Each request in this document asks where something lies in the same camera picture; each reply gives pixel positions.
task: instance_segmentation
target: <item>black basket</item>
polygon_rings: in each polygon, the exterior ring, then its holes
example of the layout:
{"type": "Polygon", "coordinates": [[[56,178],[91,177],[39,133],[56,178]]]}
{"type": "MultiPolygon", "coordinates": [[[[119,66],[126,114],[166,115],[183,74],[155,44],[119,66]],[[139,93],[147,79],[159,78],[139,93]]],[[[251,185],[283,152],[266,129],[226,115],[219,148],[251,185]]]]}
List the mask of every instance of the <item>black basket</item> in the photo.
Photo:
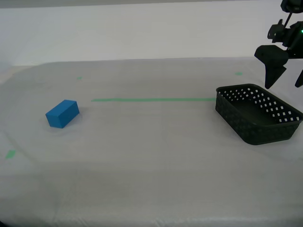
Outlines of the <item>black basket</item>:
{"type": "Polygon", "coordinates": [[[303,114],[254,84],[217,88],[216,111],[247,143],[288,140],[303,114]]]}

